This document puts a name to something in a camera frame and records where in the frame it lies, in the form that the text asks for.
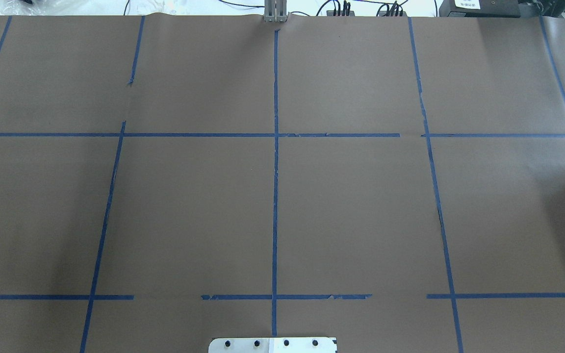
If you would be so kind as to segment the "black equipment box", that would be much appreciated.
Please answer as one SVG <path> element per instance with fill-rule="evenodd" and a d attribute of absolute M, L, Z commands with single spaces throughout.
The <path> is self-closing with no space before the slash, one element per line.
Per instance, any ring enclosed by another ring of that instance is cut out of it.
<path fill-rule="evenodd" d="M 565 18 L 565 0 L 443 0 L 439 17 Z"/>

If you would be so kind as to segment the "black power strip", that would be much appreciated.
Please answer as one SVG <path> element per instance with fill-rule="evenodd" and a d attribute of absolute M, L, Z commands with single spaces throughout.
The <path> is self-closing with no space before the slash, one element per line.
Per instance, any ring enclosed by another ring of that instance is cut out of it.
<path fill-rule="evenodd" d="M 327 16 L 406 17 L 409 0 L 332 0 L 334 9 L 319 13 Z"/>

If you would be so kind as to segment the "aluminium frame post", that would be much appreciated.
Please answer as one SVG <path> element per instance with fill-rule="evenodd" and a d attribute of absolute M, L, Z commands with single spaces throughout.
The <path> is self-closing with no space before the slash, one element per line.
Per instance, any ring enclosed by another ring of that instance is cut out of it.
<path fill-rule="evenodd" d="M 264 1 L 264 21 L 266 23 L 285 23 L 287 20 L 287 0 Z"/>

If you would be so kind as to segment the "white metal base plate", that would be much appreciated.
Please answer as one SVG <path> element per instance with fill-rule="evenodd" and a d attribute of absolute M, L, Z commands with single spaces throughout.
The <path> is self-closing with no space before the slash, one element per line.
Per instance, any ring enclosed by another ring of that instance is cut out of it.
<path fill-rule="evenodd" d="M 331 337 L 247 337 L 213 339 L 209 353 L 336 353 Z"/>

